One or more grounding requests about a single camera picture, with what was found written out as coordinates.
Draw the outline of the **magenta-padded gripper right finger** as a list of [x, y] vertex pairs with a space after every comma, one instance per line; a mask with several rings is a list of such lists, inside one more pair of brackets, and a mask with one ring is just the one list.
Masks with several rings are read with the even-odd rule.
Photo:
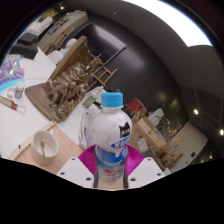
[[140, 188], [164, 176], [165, 174], [152, 157], [144, 157], [133, 147], [128, 147], [126, 158], [128, 188]]

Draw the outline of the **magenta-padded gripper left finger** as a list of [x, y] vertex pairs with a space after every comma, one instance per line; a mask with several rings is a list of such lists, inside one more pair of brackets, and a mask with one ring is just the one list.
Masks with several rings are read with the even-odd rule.
[[84, 188], [97, 187], [97, 161], [95, 146], [87, 148], [80, 156], [70, 157], [57, 175]]

